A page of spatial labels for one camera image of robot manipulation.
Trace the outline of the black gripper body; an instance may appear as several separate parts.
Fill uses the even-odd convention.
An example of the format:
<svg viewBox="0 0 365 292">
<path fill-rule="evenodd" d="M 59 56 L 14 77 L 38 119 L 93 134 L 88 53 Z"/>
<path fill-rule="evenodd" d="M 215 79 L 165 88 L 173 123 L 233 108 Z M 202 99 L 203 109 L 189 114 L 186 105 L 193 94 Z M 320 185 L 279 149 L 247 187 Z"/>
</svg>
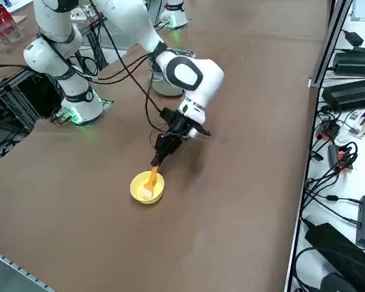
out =
<svg viewBox="0 0 365 292">
<path fill-rule="evenodd" d="M 155 143 L 157 153 L 173 153 L 188 135 L 189 122 L 186 116 L 177 110 L 164 108 L 160 117 L 166 122 L 168 129 L 158 134 Z"/>
</svg>

